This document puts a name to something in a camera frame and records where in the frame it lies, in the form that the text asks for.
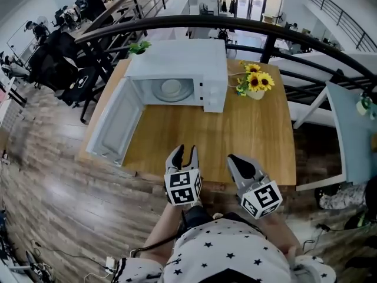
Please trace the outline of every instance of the metal railing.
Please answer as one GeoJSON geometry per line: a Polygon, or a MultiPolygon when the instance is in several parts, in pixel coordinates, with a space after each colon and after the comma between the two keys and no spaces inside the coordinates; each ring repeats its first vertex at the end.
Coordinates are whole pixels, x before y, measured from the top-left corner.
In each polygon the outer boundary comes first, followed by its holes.
{"type": "MultiPolygon", "coordinates": [[[[158,14],[164,8],[168,0],[116,0],[111,7],[104,11],[92,24],[83,32],[83,35],[90,34],[99,28],[114,27],[125,22],[136,22],[143,18],[151,18],[158,14]],[[108,19],[112,17],[113,22],[108,25],[108,19]]],[[[122,32],[114,37],[99,37],[97,41],[92,41],[90,46],[84,46],[85,54],[94,56],[92,62],[97,62],[96,55],[102,50],[109,52],[106,57],[101,56],[100,63],[105,68],[100,71],[103,80],[109,78],[113,71],[113,65],[117,60],[124,58],[127,51],[124,47],[129,47],[130,43],[137,42],[143,35],[147,36],[146,30],[133,32],[122,32]]]]}
{"type": "Polygon", "coordinates": [[[326,13],[356,45],[356,49],[364,52],[377,52],[377,45],[369,35],[344,10],[331,0],[310,0],[321,11],[326,13]]]}
{"type": "MultiPolygon", "coordinates": [[[[98,40],[104,37],[114,38],[120,34],[130,34],[138,31],[148,31],[150,29],[159,28],[176,28],[176,27],[206,27],[206,28],[225,28],[236,29],[241,31],[256,32],[267,35],[267,40],[263,48],[248,47],[243,45],[226,44],[226,48],[230,50],[242,50],[251,51],[261,54],[260,62],[268,63],[272,56],[285,58],[287,60],[298,62],[309,67],[316,68],[332,75],[332,81],[346,88],[361,89],[369,94],[372,94],[372,89],[376,86],[376,77],[372,72],[365,68],[362,64],[350,56],[342,53],[336,48],[331,47],[325,43],[308,37],[305,34],[291,31],[286,28],[282,28],[278,25],[271,25],[267,23],[239,19],[228,18],[220,16],[205,16],[205,15],[180,15],[180,16],[167,16],[167,17],[155,17],[155,18],[143,18],[138,21],[119,23],[109,27],[100,28],[95,31],[88,32],[77,39],[77,43],[84,47],[88,56],[96,62],[97,70],[103,70],[106,68],[112,68],[116,64],[103,63],[103,60],[108,60],[109,54],[113,52],[128,51],[128,47],[122,46],[112,50],[98,49],[96,43],[98,40]],[[316,64],[314,62],[304,60],[303,58],[295,57],[294,55],[283,54],[279,50],[274,49],[275,41],[277,38],[295,42],[297,44],[305,45],[306,47],[313,48],[316,51],[322,52],[341,63],[346,64],[350,68],[360,73],[360,77],[350,78],[344,76],[340,71],[335,71],[331,68],[316,64]],[[88,49],[88,44],[94,46],[96,52],[88,49]]],[[[285,70],[280,70],[282,75],[289,77],[299,78],[311,83],[311,85],[302,87],[291,87],[285,85],[287,92],[287,98],[290,101],[297,101],[303,104],[310,104],[320,91],[325,87],[325,81],[320,81],[314,77],[308,77],[302,74],[297,74],[285,70]]]]}

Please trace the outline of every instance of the green plant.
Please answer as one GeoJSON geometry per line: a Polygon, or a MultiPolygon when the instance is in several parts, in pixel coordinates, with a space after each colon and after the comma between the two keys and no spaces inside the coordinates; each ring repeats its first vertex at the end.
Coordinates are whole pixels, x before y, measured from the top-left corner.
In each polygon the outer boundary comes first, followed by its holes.
{"type": "Polygon", "coordinates": [[[130,44],[130,54],[140,54],[145,51],[148,47],[152,46],[148,41],[141,41],[140,43],[130,44]]]}

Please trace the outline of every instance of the star print shirt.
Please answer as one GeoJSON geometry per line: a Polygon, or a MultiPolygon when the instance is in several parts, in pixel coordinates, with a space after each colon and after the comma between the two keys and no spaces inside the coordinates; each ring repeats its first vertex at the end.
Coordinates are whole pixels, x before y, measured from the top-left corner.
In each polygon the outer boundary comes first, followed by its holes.
{"type": "Polygon", "coordinates": [[[179,238],[166,266],[141,258],[123,258],[113,283],[334,283],[332,268],[315,256],[289,263],[257,230],[241,222],[219,219],[187,231],[179,238]]]}

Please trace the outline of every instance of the microwave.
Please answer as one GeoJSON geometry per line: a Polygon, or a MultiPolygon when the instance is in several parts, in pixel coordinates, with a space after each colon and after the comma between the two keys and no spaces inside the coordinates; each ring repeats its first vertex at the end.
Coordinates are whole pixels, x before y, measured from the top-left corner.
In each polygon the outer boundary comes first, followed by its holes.
{"type": "Polygon", "coordinates": [[[228,75],[223,40],[152,42],[133,55],[125,74],[145,105],[203,106],[204,112],[224,109],[228,75]]]}
{"type": "Polygon", "coordinates": [[[121,166],[145,105],[202,106],[221,113],[227,86],[223,40],[152,42],[145,53],[133,55],[86,151],[121,166]]]}

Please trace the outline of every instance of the person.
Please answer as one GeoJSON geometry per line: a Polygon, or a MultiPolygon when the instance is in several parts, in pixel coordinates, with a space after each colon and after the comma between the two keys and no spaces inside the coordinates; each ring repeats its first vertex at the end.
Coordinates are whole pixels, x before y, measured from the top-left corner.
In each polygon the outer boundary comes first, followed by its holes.
{"type": "Polygon", "coordinates": [[[20,62],[12,56],[6,56],[1,62],[1,70],[8,78],[17,77],[24,81],[29,80],[29,71],[20,66],[20,62]]]}
{"type": "MultiPolygon", "coordinates": [[[[102,2],[102,0],[86,0],[86,2],[88,4],[87,17],[90,21],[94,21],[104,11],[106,11],[106,6],[102,2]]],[[[103,24],[110,24],[113,22],[114,22],[114,19],[112,16],[110,16],[103,22],[103,24]]]]}
{"type": "MultiPolygon", "coordinates": [[[[182,206],[168,203],[144,244],[174,237],[182,206]]],[[[277,214],[252,225],[236,213],[215,214],[200,206],[185,215],[173,241],[119,260],[112,282],[142,283],[334,283],[334,270],[316,256],[303,255],[299,241],[277,214]]]]}
{"type": "Polygon", "coordinates": [[[43,45],[47,39],[46,29],[35,22],[28,21],[26,23],[26,30],[33,30],[33,34],[37,40],[37,46],[43,45]]]}
{"type": "Polygon", "coordinates": [[[293,23],[293,25],[291,25],[291,26],[289,27],[289,29],[290,29],[291,31],[297,31],[297,30],[298,30],[297,23],[293,23]]]}

